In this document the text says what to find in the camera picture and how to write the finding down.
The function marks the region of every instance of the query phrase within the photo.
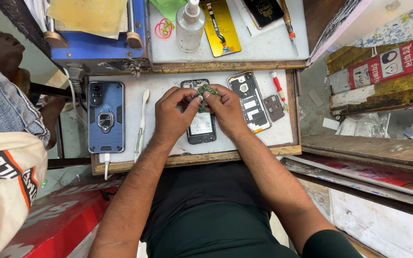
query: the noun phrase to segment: hand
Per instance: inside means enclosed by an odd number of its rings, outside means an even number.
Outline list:
[[[217,97],[207,91],[203,93],[203,97],[216,114],[219,127],[224,134],[234,141],[250,133],[243,117],[238,95],[222,85],[210,84],[210,87],[217,91]]]
[[[25,47],[9,33],[0,32],[0,72],[9,80],[14,79]]]
[[[156,130],[152,139],[167,143],[171,148],[186,132],[197,114],[200,97],[192,98],[197,93],[194,89],[173,87],[156,103]],[[176,106],[184,105],[184,113]]]

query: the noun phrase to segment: smartphone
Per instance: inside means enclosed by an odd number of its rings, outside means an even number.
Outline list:
[[[123,152],[124,85],[120,82],[89,84],[89,152]]]
[[[242,0],[258,29],[283,18],[283,10],[277,0]]]
[[[207,79],[187,80],[181,82],[181,88],[198,90],[204,84],[210,84],[210,82]],[[210,113],[197,113],[189,128],[187,128],[187,141],[190,144],[216,141],[214,115]]]
[[[272,127],[254,73],[239,73],[227,79],[230,89],[240,98],[241,110],[246,124],[255,134]]]

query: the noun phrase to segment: orange stripe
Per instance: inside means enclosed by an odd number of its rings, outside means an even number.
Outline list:
[[[9,158],[9,160],[12,162],[12,164],[14,164],[14,166],[16,168],[18,168],[18,170],[20,171],[20,173],[23,173],[23,170],[18,166],[17,162],[15,162],[14,158],[12,157],[12,155],[9,153],[8,150],[3,150],[3,152],[7,155],[7,157]]]
[[[27,209],[30,210],[30,204],[28,203],[28,196],[25,192],[25,188],[23,187],[22,176],[18,177],[18,183],[20,184],[20,190],[22,191],[22,195],[25,199],[25,203],[27,204]]]
[[[36,171],[36,166],[33,166],[33,173],[31,173],[31,179],[36,183],[36,186],[38,185],[38,182],[36,179],[34,179],[34,172]]]

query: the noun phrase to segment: battery label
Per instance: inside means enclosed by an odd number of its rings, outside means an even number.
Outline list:
[[[210,113],[197,113],[190,124],[191,135],[212,133],[212,123]]]

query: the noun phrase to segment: plastic bag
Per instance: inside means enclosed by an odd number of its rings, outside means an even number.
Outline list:
[[[377,113],[348,116],[336,134],[385,138],[390,113],[379,117]]]
[[[305,108],[299,106],[299,121],[304,119],[307,116],[307,111]]]

